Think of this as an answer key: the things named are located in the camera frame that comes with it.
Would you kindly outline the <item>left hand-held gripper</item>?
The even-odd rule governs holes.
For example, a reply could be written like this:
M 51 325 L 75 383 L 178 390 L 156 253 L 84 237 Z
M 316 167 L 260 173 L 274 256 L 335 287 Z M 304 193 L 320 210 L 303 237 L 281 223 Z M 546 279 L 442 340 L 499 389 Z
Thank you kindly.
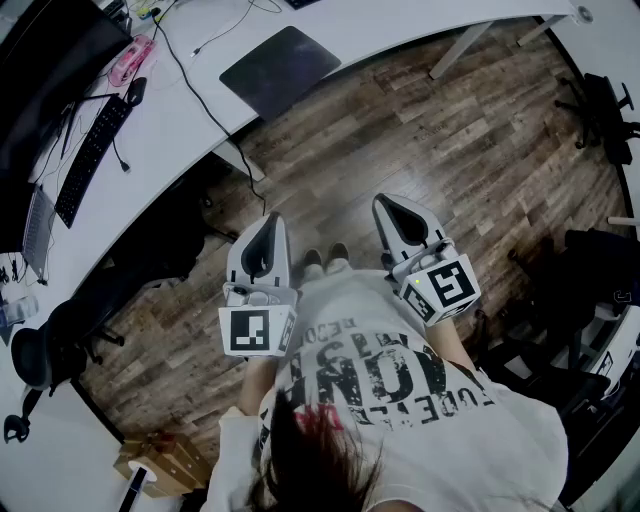
M 224 284 L 226 305 L 219 309 L 224 353 L 283 357 L 294 331 L 299 293 L 289 288 L 289 238 L 279 213 L 263 216 L 241 233 L 229 251 L 226 273 L 232 282 L 258 278 L 273 286 Z

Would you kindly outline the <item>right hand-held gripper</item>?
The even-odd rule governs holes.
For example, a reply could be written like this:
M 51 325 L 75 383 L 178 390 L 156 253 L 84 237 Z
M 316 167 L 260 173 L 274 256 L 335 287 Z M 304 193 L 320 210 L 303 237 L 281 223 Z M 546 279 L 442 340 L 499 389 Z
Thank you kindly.
M 372 212 L 386 262 L 394 264 L 388 280 L 415 325 L 434 326 L 464 312 L 480 297 L 468 256 L 444 238 L 444 228 L 431 210 L 403 196 L 377 194 Z

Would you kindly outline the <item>black mouse pad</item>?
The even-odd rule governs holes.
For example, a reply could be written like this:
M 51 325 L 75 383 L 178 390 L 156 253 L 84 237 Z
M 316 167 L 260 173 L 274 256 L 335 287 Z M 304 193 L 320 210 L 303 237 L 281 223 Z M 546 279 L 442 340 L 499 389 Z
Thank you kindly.
M 272 120 L 340 66 L 333 53 L 287 26 L 224 71 L 220 81 L 259 117 Z

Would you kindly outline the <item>person's left forearm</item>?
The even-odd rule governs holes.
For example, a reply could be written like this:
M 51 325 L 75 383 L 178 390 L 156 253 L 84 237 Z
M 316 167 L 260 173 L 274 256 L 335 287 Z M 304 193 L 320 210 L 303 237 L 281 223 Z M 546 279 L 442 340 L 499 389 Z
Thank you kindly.
M 274 386 L 279 359 L 251 357 L 248 359 L 237 401 L 238 409 L 247 416 L 257 416 L 265 395 Z

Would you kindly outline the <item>person's right forearm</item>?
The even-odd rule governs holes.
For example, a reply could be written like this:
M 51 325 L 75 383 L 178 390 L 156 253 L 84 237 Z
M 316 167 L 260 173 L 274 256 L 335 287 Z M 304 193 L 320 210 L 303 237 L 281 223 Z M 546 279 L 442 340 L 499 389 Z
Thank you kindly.
M 439 357 L 470 371 L 476 370 L 451 318 L 427 327 L 426 341 Z

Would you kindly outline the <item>person's light trousers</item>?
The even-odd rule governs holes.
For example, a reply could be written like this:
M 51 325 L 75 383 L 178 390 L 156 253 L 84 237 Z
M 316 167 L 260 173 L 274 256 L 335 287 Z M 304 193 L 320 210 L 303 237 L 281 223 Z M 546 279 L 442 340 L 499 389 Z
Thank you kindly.
M 321 264 L 313 263 L 306 265 L 303 269 L 301 285 L 305 286 L 315 281 L 334 276 L 342 276 L 345 273 L 352 272 L 353 268 L 350 262 L 344 258 L 336 258 L 331 260 L 326 267 Z

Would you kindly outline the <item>white desk support panel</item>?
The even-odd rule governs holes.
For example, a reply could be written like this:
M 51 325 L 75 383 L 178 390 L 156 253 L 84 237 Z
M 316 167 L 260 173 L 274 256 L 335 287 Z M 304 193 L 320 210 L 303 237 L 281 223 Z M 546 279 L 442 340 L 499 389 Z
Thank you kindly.
M 262 170 L 244 153 L 241 148 L 231 139 L 227 139 L 220 143 L 212 150 L 220 159 L 224 160 L 233 169 L 242 172 L 256 182 L 260 182 L 265 178 Z

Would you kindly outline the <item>black office chair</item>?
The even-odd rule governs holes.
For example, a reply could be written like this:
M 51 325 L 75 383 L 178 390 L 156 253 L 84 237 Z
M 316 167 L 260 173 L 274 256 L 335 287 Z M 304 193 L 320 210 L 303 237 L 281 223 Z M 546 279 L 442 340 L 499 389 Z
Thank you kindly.
M 582 81 L 584 95 L 565 77 L 561 77 L 559 83 L 568 86 L 578 102 L 577 105 L 571 105 L 555 101 L 557 108 L 573 112 L 581 120 L 582 139 L 575 143 L 576 148 L 581 150 L 587 144 L 593 147 L 604 144 L 604 151 L 611 164 L 630 165 L 633 157 L 628 141 L 640 139 L 640 122 L 627 122 L 621 114 L 624 107 L 635 109 L 626 85 L 622 84 L 625 95 L 618 100 L 606 76 L 586 73 Z
M 11 357 L 17 375 L 29 391 L 19 415 L 4 420 L 4 440 L 24 442 L 30 433 L 30 415 L 44 392 L 54 393 L 65 383 L 78 380 L 87 363 L 102 364 L 94 340 L 122 347 L 125 338 L 104 329 L 108 313 L 79 299 L 68 300 L 51 313 L 38 329 L 19 330 L 11 342 Z
M 640 242 L 595 229 L 569 230 L 561 253 L 554 253 L 552 240 L 543 240 L 534 266 L 516 251 L 508 257 L 533 285 L 527 320 L 535 332 L 546 335 L 541 344 L 507 342 L 520 349 L 517 358 L 529 371 L 525 388 L 562 416 L 607 399 L 638 350 Z M 599 311 L 613 316 L 615 332 L 584 370 L 582 333 Z

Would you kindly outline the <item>white desk leg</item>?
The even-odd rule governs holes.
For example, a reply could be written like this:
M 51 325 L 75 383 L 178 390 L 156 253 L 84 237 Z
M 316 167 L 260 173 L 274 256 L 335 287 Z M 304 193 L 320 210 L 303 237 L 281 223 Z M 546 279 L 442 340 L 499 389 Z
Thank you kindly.
M 546 30 L 550 29 L 551 27 L 553 27 L 558 22 L 563 21 L 565 18 L 567 18 L 567 15 L 554 15 L 554 16 L 551 16 L 549 19 L 544 20 L 536 28 L 532 29 L 531 31 L 526 33 L 523 37 L 521 37 L 517 41 L 517 44 L 520 47 L 523 47 L 523 46 L 527 45 L 528 43 L 530 43 L 531 41 L 536 39 L 539 35 L 543 34 Z
M 457 59 L 492 25 L 492 21 L 470 25 L 430 70 L 432 79 L 441 77 Z

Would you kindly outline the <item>cardboard box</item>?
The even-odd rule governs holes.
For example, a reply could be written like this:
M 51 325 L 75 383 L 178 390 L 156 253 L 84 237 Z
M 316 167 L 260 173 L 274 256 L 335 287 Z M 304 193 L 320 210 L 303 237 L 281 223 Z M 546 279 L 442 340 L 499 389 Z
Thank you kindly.
M 144 467 L 143 493 L 150 498 L 179 497 L 207 487 L 212 467 L 185 434 L 129 434 L 113 468 L 129 480 Z

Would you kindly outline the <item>white printed t-shirt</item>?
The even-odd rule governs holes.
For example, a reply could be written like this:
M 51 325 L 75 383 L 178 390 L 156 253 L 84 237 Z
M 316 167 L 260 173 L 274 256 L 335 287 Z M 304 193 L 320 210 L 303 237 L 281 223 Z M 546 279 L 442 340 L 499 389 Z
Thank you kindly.
M 202 512 L 548 512 L 556 410 L 439 357 L 378 271 L 300 287 L 257 416 L 230 408 Z

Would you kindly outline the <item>silver laptop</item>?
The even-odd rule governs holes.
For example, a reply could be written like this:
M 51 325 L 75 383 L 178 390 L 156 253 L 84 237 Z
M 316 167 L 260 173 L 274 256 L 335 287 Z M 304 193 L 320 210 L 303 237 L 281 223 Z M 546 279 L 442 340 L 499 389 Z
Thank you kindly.
M 55 214 L 54 204 L 42 187 L 35 185 L 27 212 L 21 254 L 38 282 L 44 285 L 47 284 L 47 254 Z

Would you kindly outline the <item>pink wipes packet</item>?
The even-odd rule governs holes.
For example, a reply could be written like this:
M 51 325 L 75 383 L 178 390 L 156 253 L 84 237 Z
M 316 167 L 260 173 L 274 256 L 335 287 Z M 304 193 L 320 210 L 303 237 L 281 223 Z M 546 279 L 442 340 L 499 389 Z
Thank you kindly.
M 120 87 L 125 84 L 150 55 L 154 47 L 154 40 L 144 34 L 136 35 L 110 69 L 108 74 L 110 84 L 114 87 Z

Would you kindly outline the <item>black and white rod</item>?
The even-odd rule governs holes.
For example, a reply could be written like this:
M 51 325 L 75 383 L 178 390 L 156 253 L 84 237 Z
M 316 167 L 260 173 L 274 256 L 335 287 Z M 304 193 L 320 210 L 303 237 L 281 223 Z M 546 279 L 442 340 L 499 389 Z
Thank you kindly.
M 133 512 L 143 492 L 148 476 L 148 469 L 144 465 L 135 462 L 133 465 L 133 474 L 129 479 L 128 487 L 126 488 L 118 512 Z

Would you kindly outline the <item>black computer monitor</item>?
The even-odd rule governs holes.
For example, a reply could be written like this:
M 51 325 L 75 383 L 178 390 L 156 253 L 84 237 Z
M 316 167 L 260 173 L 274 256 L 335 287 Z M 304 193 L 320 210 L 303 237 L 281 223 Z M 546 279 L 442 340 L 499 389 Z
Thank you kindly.
M 0 43 L 0 181 L 28 178 L 65 108 L 132 42 L 92 0 L 34 0 Z

